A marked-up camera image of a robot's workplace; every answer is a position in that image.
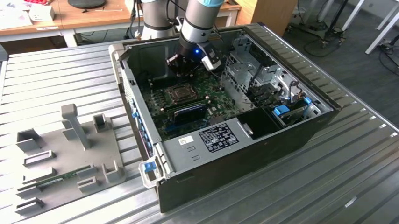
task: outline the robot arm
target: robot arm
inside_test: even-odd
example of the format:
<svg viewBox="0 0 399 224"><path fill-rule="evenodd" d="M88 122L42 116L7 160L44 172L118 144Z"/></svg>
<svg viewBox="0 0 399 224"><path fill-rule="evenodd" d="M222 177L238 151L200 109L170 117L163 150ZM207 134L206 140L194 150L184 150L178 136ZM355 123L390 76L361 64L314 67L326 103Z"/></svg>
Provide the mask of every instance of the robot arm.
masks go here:
<svg viewBox="0 0 399 224"><path fill-rule="evenodd" d="M146 15L142 39L150 40L176 35L166 13L168 0L142 0L142 3Z"/></svg>
<svg viewBox="0 0 399 224"><path fill-rule="evenodd" d="M182 26L179 49L167 60L178 76L190 75L203 62L208 71L220 65L220 55L208 41L216 16L224 0L190 0Z"/></svg>
<svg viewBox="0 0 399 224"><path fill-rule="evenodd" d="M142 0L144 14L143 39L172 36L174 27L166 14L168 0ZM220 55L208 41L219 9L224 0L190 0L186 19L179 21L182 34L179 48L167 60L178 76L187 76L199 67L200 62L208 71L220 65Z"/></svg>

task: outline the white sticker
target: white sticker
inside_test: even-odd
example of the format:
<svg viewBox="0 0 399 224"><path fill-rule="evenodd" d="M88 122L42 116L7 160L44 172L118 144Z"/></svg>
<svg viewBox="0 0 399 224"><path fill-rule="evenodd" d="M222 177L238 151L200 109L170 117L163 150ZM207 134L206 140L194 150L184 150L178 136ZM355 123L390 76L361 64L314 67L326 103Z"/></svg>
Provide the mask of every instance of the white sticker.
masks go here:
<svg viewBox="0 0 399 224"><path fill-rule="evenodd" d="M58 27L40 27L36 30L48 30L48 29L59 29Z"/></svg>
<svg viewBox="0 0 399 224"><path fill-rule="evenodd" d="M179 143L182 146L187 143L191 143L192 141L194 141L192 136L187 136L187 137L179 139Z"/></svg>

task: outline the motherboard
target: motherboard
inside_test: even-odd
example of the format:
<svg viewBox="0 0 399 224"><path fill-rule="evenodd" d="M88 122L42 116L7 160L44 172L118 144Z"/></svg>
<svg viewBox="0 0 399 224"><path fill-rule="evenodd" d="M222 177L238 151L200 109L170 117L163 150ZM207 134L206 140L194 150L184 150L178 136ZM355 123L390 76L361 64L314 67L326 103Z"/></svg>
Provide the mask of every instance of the motherboard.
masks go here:
<svg viewBox="0 0 399 224"><path fill-rule="evenodd" d="M223 122L239 114L220 84L222 74L199 70L183 80L148 79L143 98L160 133L168 140Z"/></svg>

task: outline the blue latch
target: blue latch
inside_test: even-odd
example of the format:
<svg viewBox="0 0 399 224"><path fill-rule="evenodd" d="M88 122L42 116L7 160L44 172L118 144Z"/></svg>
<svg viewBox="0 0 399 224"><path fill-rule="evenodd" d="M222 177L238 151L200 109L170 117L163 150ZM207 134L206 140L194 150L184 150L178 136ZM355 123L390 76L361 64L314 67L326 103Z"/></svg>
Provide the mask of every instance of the blue latch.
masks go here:
<svg viewBox="0 0 399 224"><path fill-rule="evenodd" d="M146 173L150 172L150 171L156 170L156 164L155 164L155 162L146 163L144 164L144 168L146 168L146 170L144 170Z"/></svg>
<svg viewBox="0 0 399 224"><path fill-rule="evenodd" d="M281 116L282 114L290 112L290 109L286 105L281 105L275 107L275 113L278 116Z"/></svg>
<svg viewBox="0 0 399 224"><path fill-rule="evenodd" d="M309 104L309 105L310 105L310 104L311 104L311 102L313 102L313 100L311 100L309 97L306 97L306 98L305 98L305 102L306 102L306 104Z"/></svg>

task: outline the barcode label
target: barcode label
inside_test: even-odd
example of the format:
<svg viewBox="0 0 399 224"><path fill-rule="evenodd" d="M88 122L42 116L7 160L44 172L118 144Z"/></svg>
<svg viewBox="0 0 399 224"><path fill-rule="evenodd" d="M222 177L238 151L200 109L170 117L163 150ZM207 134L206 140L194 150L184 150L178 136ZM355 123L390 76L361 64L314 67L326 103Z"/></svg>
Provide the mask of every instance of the barcode label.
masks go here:
<svg viewBox="0 0 399 224"><path fill-rule="evenodd" d="M58 27L40 27L36 30L48 30L48 29L59 29Z"/></svg>

